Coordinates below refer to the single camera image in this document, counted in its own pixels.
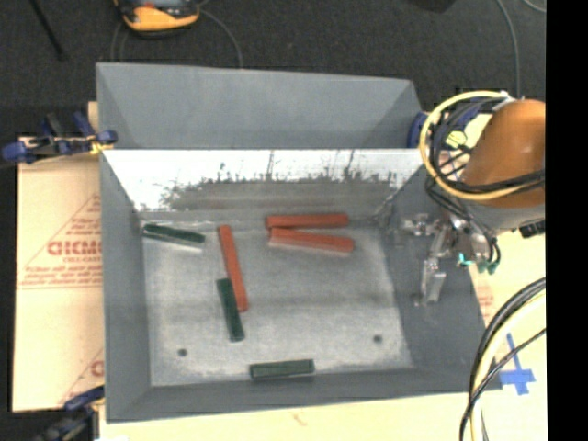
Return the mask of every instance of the wooden block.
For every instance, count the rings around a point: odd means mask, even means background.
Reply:
[[[237,299],[237,308],[239,309],[239,312],[245,312],[249,308],[249,302],[247,300],[247,293],[243,283],[241,266],[239,265],[237,247],[235,246],[235,242],[232,237],[231,226],[221,225],[219,227],[219,238],[224,264],[227,269],[229,279],[232,282],[232,289],[235,294],[235,298]]]
[[[347,214],[300,214],[291,216],[268,216],[266,227],[273,229],[322,229],[345,227],[349,224]]]
[[[354,240],[349,237],[294,231],[292,229],[281,229],[278,227],[270,229],[269,241],[271,243],[318,248],[343,253],[350,253],[355,248]]]

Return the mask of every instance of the bin floor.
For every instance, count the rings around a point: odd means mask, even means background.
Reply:
[[[321,231],[355,240],[338,254],[268,243],[263,222],[233,228],[249,310],[229,339],[216,281],[227,277],[216,226],[200,248],[143,239],[152,384],[249,378],[249,365],[311,358],[318,373],[409,368],[381,232],[352,222]]]

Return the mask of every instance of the green block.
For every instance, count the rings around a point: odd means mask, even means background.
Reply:
[[[178,243],[181,245],[193,245],[195,243],[204,243],[206,237],[198,232],[184,231],[159,224],[145,224],[142,234],[156,240],[164,242]]]
[[[224,318],[227,322],[227,329],[229,330],[229,338],[232,342],[240,342],[245,338],[243,325],[241,324],[241,316],[237,309],[237,299],[232,290],[232,282],[228,278],[219,279],[217,281],[217,289],[219,290],[220,303],[224,311]]]
[[[295,359],[290,361],[276,361],[258,363],[249,366],[251,379],[276,379],[293,376],[308,376],[314,373],[313,359]]]

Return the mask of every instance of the yellow cable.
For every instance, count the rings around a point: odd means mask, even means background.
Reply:
[[[480,359],[480,363],[478,364],[478,371],[476,372],[472,392],[475,391],[478,386],[480,386],[481,382],[486,377],[486,374],[488,374],[488,371],[492,365],[492,361],[494,360],[494,357],[496,356],[499,348],[503,345],[506,335],[510,333],[516,324],[528,313],[535,310],[541,304],[545,304],[546,296],[546,291],[543,289],[532,300],[521,307],[518,311],[513,313],[494,334],[492,339],[488,342],[486,350],[484,351]],[[481,409],[479,408],[479,405],[475,405],[471,411],[471,415],[469,416],[469,429],[471,431],[472,441],[479,441],[483,439],[481,430]]]
[[[479,97],[479,96],[486,96],[486,97],[491,97],[491,98],[504,98],[504,97],[508,96],[508,94],[506,94],[505,92],[493,92],[493,91],[480,90],[480,91],[475,91],[475,92],[462,93],[460,95],[453,96],[452,98],[449,98],[447,101],[441,103],[438,107],[436,107],[433,111],[431,111],[429,116],[427,116],[426,120],[424,121],[423,127],[421,128],[421,135],[419,137],[419,151],[421,153],[421,157],[423,158],[424,167],[426,168],[427,172],[437,182],[437,184],[440,185],[447,193],[449,193],[450,195],[453,195],[457,198],[483,201],[483,200],[487,200],[487,199],[501,198],[503,196],[514,193],[515,191],[517,191],[523,187],[526,187],[527,185],[520,185],[517,187],[509,187],[509,188],[501,189],[499,191],[492,191],[489,193],[466,193],[463,191],[459,191],[459,190],[457,190],[453,187],[450,187],[446,183],[439,180],[437,172],[435,171],[434,167],[431,165],[431,162],[429,161],[427,151],[426,151],[426,136],[429,133],[429,128],[431,127],[431,124],[433,123],[433,119],[438,119],[440,117],[441,113],[443,111],[445,111],[451,105],[454,105],[454,104],[458,103],[459,101],[463,101],[465,99],[475,98],[475,97]]]

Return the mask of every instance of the cardboard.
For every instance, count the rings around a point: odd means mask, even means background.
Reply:
[[[98,156],[20,164],[17,191],[12,410],[61,408],[104,383]]]

